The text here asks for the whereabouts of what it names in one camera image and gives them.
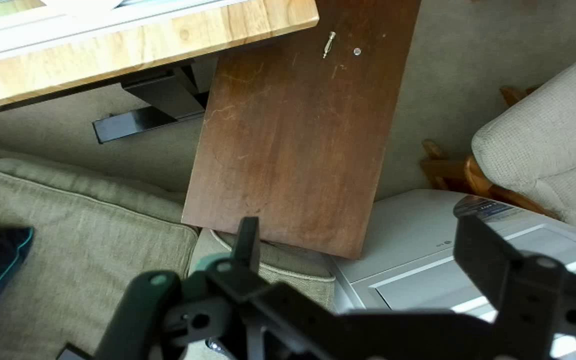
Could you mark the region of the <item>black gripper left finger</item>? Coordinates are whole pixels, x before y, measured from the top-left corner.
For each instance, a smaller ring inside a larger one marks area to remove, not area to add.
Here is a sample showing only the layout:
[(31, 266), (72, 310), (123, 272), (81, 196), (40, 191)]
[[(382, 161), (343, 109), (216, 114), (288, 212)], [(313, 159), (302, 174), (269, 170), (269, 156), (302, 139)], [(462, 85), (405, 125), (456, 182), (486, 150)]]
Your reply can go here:
[(225, 300), (247, 300), (268, 286), (257, 267), (260, 219), (245, 216), (239, 219), (232, 254), (206, 267), (207, 291)]

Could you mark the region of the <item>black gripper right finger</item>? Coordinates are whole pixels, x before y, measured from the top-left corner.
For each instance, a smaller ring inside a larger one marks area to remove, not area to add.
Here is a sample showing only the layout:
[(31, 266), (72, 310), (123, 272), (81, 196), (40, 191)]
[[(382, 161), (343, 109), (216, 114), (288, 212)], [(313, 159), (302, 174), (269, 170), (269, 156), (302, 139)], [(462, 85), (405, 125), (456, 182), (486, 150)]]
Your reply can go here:
[(576, 273), (514, 248), (481, 218), (457, 219), (453, 259), (497, 310), (497, 324), (576, 324)]

